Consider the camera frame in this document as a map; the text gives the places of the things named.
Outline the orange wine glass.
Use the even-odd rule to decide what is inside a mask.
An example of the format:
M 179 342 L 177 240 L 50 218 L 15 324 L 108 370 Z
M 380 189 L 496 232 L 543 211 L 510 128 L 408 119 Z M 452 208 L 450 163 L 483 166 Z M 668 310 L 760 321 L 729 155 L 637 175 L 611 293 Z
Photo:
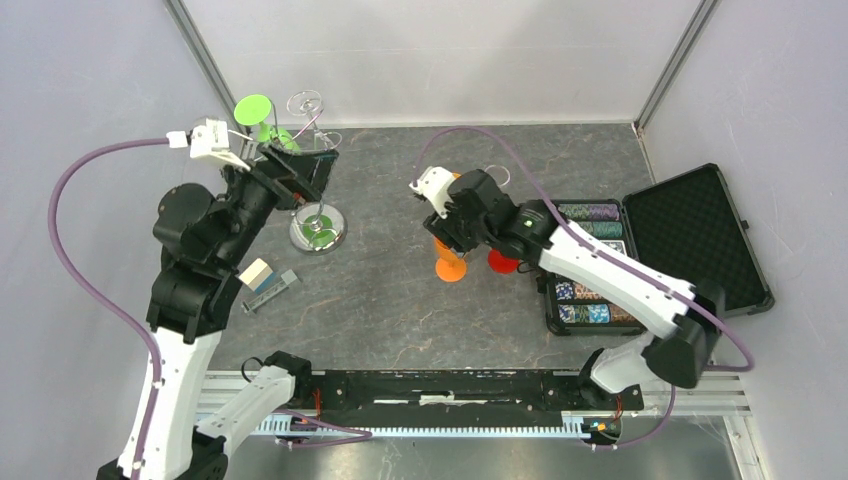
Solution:
M 444 282 L 460 281 L 467 273 L 465 260 L 437 238 L 434 238 L 434 247 L 438 255 L 435 264 L 436 275 Z

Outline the red wine glass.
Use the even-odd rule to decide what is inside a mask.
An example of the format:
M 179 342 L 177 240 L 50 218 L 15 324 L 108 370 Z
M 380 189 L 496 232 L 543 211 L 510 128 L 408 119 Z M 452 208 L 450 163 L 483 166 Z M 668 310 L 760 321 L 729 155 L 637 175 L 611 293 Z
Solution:
M 487 255 L 489 267 L 496 273 L 511 274 L 515 272 L 521 261 L 504 256 L 498 250 L 492 249 Z

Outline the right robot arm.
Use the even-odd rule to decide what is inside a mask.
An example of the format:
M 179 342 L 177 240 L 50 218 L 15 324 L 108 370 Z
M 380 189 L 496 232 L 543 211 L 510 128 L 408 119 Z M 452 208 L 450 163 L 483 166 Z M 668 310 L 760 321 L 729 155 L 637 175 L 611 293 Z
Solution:
M 425 228 L 454 251 L 485 245 L 588 287 L 643 325 L 641 336 L 584 364 L 577 392 L 585 405 L 602 408 L 646 380 L 697 386 L 720 335 L 714 324 L 720 299 L 612 249 L 560 217 L 552 203 L 515 204 L 483 170 L 455 176 L 428 167 L 409 187 L 433 208 Z

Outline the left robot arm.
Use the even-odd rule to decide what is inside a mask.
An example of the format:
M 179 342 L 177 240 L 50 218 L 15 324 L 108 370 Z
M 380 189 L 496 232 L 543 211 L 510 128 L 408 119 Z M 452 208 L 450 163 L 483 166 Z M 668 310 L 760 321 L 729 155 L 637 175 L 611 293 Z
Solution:
M 141 406 L 121 455 L 101 466 L 101 479 L 220 479 L 244 440 L 285 403 L 314 394 L 309 361 L 271 355 L 258 377 L 215 414 L 196 417 L 211 357 L 241 289 L 238 267 L 276 210 L 318 201 L 338 159 L 334 149 L 290 153 L 263 145 L 247 170 L 226 167 L 226 189 L 197 183 L 169 190 L 153 227 L 161 269 L 146 321 L 159 347 L 146 372 L 153 408 Z

